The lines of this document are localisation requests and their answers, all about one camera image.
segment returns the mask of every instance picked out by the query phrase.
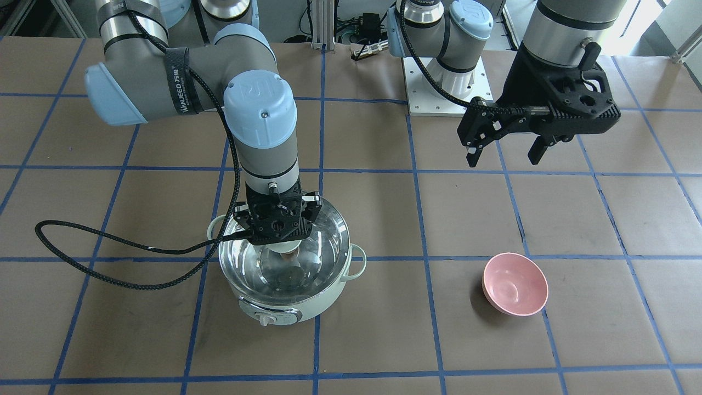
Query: pink bowl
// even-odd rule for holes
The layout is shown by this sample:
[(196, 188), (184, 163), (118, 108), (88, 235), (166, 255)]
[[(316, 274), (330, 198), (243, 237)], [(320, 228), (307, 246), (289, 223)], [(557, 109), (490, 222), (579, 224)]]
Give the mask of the pink bowl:
[(483, 292), (495, 309), (511, 316), (531, 316), (548, 300), (548, 283), (529, 258), (504, 252), (495, 255), (483, 271)]

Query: white wall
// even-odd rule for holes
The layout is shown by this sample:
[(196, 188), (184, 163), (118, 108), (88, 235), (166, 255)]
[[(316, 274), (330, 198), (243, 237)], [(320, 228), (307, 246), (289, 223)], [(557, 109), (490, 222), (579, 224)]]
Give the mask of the white wall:
[[(673, 0), (656, 19), (670, 43), (679, 48), (702, 23), (702, 1)], [(687, 67), (702, 81), (702, 45), (687, 58)]]

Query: white mounting plate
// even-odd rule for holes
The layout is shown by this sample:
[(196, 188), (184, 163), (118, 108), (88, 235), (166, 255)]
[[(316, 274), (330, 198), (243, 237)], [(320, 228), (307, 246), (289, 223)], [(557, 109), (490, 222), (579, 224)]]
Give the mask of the white mounting plate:
[[(424, 66), (429, 64), (431, 58), (420, 58)], [(465, 107), (456, 105), (445, 98), (436, 97), (430, 91), (431, 87), (426, 82), (421, 70), (414, 63), (413, 58), (402, 58), (404, 66), (404, 84), (407, 88), (407, 102), (410, 115), (426, 117), (462, 117), (465, 114)], [(494, 100), (490, 91), (490, 83), (485, 75), (485, 67), (482, 58), (478, 59), (473, 73), (475, 82), (472, 89), (465, 98), (470, 101), (474, 96), (480, 96), (487, 100)]]

